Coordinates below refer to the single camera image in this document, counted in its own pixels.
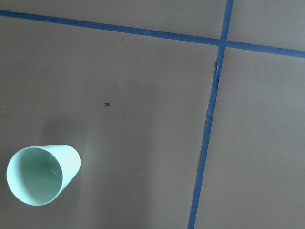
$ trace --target mint green cup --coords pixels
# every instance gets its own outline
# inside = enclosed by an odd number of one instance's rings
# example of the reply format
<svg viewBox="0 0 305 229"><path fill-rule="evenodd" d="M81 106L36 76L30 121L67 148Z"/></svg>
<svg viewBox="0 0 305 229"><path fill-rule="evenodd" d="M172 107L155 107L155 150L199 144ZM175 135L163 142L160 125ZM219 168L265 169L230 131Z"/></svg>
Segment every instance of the mint green cup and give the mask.
<svg viewBox="0 0 305 229"><path fill-rule="evenodd" d="M6 178L15 197L41 206L52 202L80 167L80 156L71 146L30 146L10 159Z"/></svg>

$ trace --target gray floor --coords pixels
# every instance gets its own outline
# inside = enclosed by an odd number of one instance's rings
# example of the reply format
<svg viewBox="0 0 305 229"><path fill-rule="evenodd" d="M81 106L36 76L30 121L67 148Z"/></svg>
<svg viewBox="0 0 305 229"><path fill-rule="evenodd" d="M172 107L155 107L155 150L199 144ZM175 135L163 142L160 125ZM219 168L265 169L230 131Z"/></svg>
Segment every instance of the gray floor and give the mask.
<svg viewBox="0 0 305 229"><path fill-rule="evenodd" d="M0 9L219 39L225 5ZM235 0L227 39L304 51L304 10ZM188 228L218 46L2 16L0 40L0 228ZM195 229L305 225L305 54L262 50L225 49ZM8 188L8 161L49 144L74 146L81 169L52 203L25 205Z"/></svg>

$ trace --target cup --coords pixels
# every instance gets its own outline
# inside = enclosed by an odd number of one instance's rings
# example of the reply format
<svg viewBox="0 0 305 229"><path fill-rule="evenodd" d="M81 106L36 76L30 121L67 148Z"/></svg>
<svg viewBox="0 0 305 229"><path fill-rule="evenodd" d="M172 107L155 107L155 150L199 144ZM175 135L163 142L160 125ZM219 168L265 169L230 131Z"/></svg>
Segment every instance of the cup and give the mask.
<svg viewBox="0 0 305 229"><path fill-rule="evenodd" d="M19 200L41 206L52 202L80 167L80 156L71 146L30 146L10 159L6 178Z"/></svg>

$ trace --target blue tape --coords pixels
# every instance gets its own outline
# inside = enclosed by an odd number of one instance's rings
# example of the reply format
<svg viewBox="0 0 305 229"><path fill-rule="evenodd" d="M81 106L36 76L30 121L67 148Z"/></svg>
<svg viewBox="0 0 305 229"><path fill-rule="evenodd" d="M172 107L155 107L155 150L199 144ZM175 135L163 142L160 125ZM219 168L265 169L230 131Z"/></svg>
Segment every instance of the blue tape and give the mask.
<svg viewBox="0 0 305 229"><path fill-rule="evenodd" d="M110 25L110 24L103 24L103 23L97 23L97 22L79 21L79 20L74 20L74 19L50 17L50 16L43 16L43 15L31 14L31 13L16 13L16 12L8 11L8 10L0 10L0 16L28 19L28 20L34 20L34 21L45 21L45 22L72 25L72 26L81 26L81 27L93 28L93 29L99 29L99 30L124 32L124 33L131 33L131 34L137 34L137 35L143 35L143 36L149 36L149 37L165 38L165 39L178 40L178 41L184 41L184 42L219 45L219 40L214 39L214 38L191 36L191 35L185 35L185 34L179 34L179 33L162 32L162 31L147 30L147 29L138 29L138 28L134 28L134 27Z"/></svg>
<svg viewBox="0 0 305 229"><path fill-rule="evenodd" d="M203 144L202 144L202 148L201 148L200 165L199 165L199 169L197 171L197 176L196 176L196 182L195 182L188 229L194 229L195 222L196 222L196 215L197 215L201 186L202 186L202 181L203 181L203 172L204 172L206 155L207 155L209 141L210 141L213 115L214 115L215 103L216 103L217 92L218 92L218 83L219 83L219 78L220 78L221 69L222 69L223 60L224 60L224 51L225 51L225 45L226 45L228 31L229 31L232 7L233 7L233 0L227 0L225 11L224 11L223 27L222 27L222 31L221 31L220 43L218 46L218 53L217 53L217 59L216 59L217 60L217 69L215 71L215 74L213 77L213 82L212 82L210 100L209 100L209 105L208 105L208 114L206 117L206 122L205 122L205 127L204 127L204 132L203 132Z"/></svg>
<svg viewBox="0 0 305 229"><path fill-rule="evenodd" d="M282 49L277 47L265 46L265 45L258 45L258 44L249 44L249 43L242 43L242 42L232 42L227 41L226 46L228 48L235 48L235 49L245 49L251 51L258 51L258 52L267 52L285 56L294 56L294 57L301 57L305 58L305 52L293 49Z"/></svg>

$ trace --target cup opening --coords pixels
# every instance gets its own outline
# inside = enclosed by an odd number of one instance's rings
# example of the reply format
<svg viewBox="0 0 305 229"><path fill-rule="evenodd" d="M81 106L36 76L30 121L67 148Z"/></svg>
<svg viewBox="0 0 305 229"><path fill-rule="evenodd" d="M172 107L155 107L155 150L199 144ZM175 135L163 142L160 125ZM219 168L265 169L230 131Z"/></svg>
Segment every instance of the cup opening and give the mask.
<svg viewBox="0 0 305 229"><path fill-rule="evenodd" d="M30 205L44 205L55 199L62 186L57 159L39 147L17 152L9 162L7 180L12 193Z"/></svg>

